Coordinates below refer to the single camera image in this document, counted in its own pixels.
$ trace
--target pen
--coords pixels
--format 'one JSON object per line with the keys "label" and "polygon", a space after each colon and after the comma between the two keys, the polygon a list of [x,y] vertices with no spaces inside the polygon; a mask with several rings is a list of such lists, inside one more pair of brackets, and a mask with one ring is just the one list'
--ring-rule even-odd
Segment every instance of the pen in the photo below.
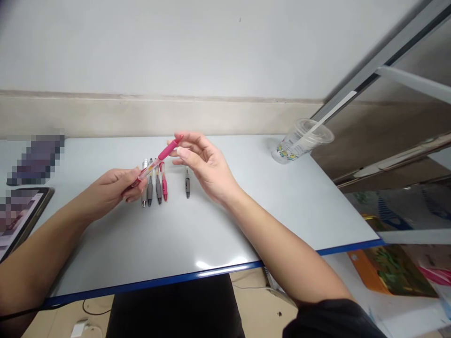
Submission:
{"label": "pen", "polygon": [[185,177],[185,192],[187,193],[187,199],[189,199],[189,171],[188,166],[185,166],[187,169],[187,175]]}
{"label": "pen", "polygon": [[158,204],[161,205],[161,184],[160,184],[160,171],[158,170],[158,166],[156,166],[156,199],[158,200]]}
{"label": "pen", "polygon": [[[142,168],[145,169],[147,168],[149,165],[149,162],[147,162],[147,158],[145,158],[144,162],[142,163]],[[142,207],[146,207],[146,195],[147,195],[147,191],[144,190],[141,194],[141,205]]]}
{"label": "pen", "polygon": [[154,188],[152,185],[152,172],[149,172],[149,178],[147,180],[147,205],[150,206],[152,204],[152,194],[154,192]]}
{"label": "pen", "polygon": [[163,185],[163,197],[164,201],[168,201],[168,184],[166,182],[166,174],[164,173],[164,162],[160,163],[161,183]]}
{"label": "pen", "polygon": [[148,174],[149,172],[151,172],[153,169],[155,169],[161,161],[163,161],[170,153],[172,150],[174,150],[178,145],[179,142],[183,139],[183,135],[180,135],[179,138],[176,138],[175,140],[173,140],[159,155],[157,158],[155,158],[155,160],[145,169],[143,169],[140,173],[140,175],[138,176],[138,178],[136,179],[135,182],[133,182],[133,184],[130,186],[131,188],[136,187]]}

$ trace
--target black pants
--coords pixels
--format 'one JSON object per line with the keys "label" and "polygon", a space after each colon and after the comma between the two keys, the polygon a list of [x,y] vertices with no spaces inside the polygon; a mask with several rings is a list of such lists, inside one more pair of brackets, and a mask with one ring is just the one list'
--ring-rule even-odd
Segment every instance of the black pants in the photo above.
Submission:
{"label": "black pants", "polygon": [[107,338],[244,338],[228,274],[118,294]]}

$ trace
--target wall baseboard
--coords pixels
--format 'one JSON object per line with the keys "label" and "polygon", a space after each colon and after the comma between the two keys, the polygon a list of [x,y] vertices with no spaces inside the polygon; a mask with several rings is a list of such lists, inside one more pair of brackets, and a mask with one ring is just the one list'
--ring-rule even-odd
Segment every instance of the wall baseboard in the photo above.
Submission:
{"label": "wall baseboard", "polygon": [[64,133],[69,138],[284,134],[322,106],[312,100],[151,98],[130,95],[0,91],[0,138]]}

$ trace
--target tablet screen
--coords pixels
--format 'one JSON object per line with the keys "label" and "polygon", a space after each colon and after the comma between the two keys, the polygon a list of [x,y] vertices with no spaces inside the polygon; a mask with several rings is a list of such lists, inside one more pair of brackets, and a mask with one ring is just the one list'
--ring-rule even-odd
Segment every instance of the tablet screen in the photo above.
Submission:
{"label": "tablet screen", "polygon": [[39,190],[14,190],[10,201],[0,206],[0,261],[44,196]]}

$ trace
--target forearm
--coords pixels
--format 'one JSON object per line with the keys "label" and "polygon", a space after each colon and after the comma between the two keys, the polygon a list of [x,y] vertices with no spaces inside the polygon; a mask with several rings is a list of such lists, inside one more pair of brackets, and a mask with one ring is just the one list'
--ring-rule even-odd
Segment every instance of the forearm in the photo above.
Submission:
{"label": "forearm", "polygon": [[[88,222],[65,206],[0,264],[0,315],[38,307]],[[1,323],[8,336],[25,330],[34,315]]]}
{"label": "forearm", "polygon": [[232,213],[265,266],[293,299],[317,303],[325,299],[352,299],[333,269],[245,192],[225,207]]}

